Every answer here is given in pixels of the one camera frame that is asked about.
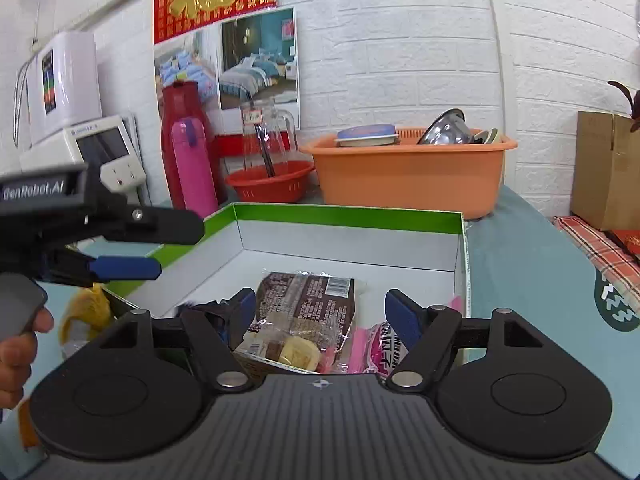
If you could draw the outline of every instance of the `cardboard carton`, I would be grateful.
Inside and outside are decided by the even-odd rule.
[[[571,212],[601,231],[640,229],[640,131],[630,118],[578,112]]]

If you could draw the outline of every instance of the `red plastic basket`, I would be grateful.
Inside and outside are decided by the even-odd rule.
[[[243,202],[291,203],[302,198],[308,186],[308,175],[314,164],[308,160],[291,160],[289,173],[267,176],[265,167],[239,170],[230,174],[226,182]]]

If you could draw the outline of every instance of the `display screen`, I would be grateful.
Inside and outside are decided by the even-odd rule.
[[[42,91],[44,92],[44,111],[48,114],[56,109],[56,89],[53,77],[53,50],[42,58]]]
[[[95,135],[77,139],[85,163],[100,167],[121,156],[129,155],[120,130],[112,128]]]

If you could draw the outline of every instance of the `yellow plastic bag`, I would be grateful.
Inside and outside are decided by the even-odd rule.
[[[84,344],[91,341],[107,328],[113,319],[109,300],[102,291],[102,285],[94,283],[92,288],[79,290],[66,306],[58,330],[60,346],[65,349],[74,342]]]

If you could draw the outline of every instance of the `barcode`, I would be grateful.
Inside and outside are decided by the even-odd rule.
[[[252,343],[252,345],[249,346],[249,354],[252,355],[260,355],[260,350],[262,350],[262,345],[260,343]]]
[[[351,280],[345,278],[329,278],[326,282],[324,293],[328,296],[340,296],[341,298],[349,297],[349,285]]]

